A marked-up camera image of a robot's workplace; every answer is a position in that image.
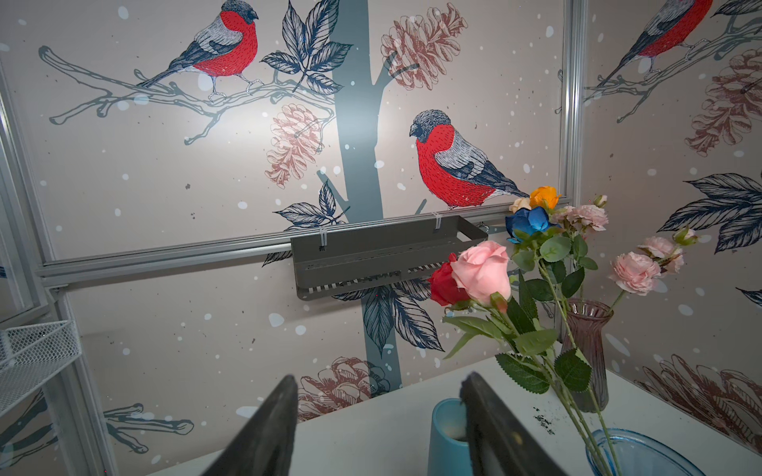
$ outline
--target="purple glass vase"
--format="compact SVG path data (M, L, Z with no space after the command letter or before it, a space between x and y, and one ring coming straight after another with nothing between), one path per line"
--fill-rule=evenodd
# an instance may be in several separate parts
M593 367L590 377L590 385L593 388L598 407L603 410L609 403L609 388L606 383L606 360L604 359L604 343L600 338L600 331L613 317L611 308L602 302L588 301L587 299L569 299L567 320L571 335L577 347ZM571 349L572 341L566 333L563 333L564 341L562 352ZM590 392L571 393L580 410L594 413L595 404Z

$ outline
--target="bird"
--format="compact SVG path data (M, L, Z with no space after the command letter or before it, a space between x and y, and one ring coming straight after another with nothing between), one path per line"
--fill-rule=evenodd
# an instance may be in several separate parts
M202 72L212 78L212 94L209 100L218 95L216 80L220 76L238 76L248 83L246 92L258 79L249 81L243 70L254 61L257 55L257 12L242 0L226 0L222 11L211 25L199 31L188 48L169 63L169 67L151 79L138 84L141 88L150 88L158 81L176 72Z
M636 59L648 58L651 60L646 76L660 72L658 69L654 70L656 56L678 45L690 48L686 54L687 59L693 48L708 41L702 39L693 45L684 43L690 32L695 30L701 20L709 13L711 7L712 0L667 0L661 10L645 25L643 33L622 58L616 69L598 87L605 85L616 72Z
M429 191L450 209L478 206L498 195L529 196L516 187L487 159L479 148L468 143L441 110L425 110L410 126L416 137L418 167Z

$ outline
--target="bird's leg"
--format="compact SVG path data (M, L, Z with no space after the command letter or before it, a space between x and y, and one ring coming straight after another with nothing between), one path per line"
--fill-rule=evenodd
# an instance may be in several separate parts
M214 102L214 99L212 99L212 97L215 97L215 96L227 97L225 93L221 93L217 91L217 77L212 76L212 94L209 95L209 101Z
M704 42L708 43L709 40L707 40L706 38L702 38L701 40L696 41L692 45L689 45L688 43L680 43L678 46L682 46L683 48L687 48L688 49L688 53L685 53L685 60L686 61L690 61L688 56L690 56L690 54L693 53L693 50L695 50L697 46L699 46L701 43L704 43Z
M251 89L251 86L252 86L253 84L255 84L255 83L259 83L259 84L261 84L261 85L263 85L263 84L264 84L264 83L262 82L262 80L261 80L261 79L255 79L254 81L249 81L248 79L246 79L246 78L244 77L244 75L243 75L242 73L239 73L239 74L237 74L236 76L238 76L240 79L243 79L244 81L246 81L246 82L248 83L248 86L246 86L246 94L248 94L248 95L250 95L250 96L251 96L251 91L249 91L249 89Z
M651 77L654 75L657 75L661 72L660 69L654 69L654 63L656 58L648 58L651 60L651 65L648 67L648 71L643 75L643 81L648 81Z

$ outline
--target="blue glass bowl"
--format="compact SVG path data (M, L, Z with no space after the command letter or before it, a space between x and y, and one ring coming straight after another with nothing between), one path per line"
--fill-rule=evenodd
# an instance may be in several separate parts
M606 433L595 430L593 438L603 450L611 472L616 476L705 476L696 466L672 448L634 431L609 428L612 444L623 474L616 474L606 443ZM587 450L588 463L595 476L603 476Z

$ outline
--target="white wire mesh basket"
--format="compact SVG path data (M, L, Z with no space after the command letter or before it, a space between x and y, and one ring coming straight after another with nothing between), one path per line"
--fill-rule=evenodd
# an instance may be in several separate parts
M0 417L81 354L74 321L0 331Z

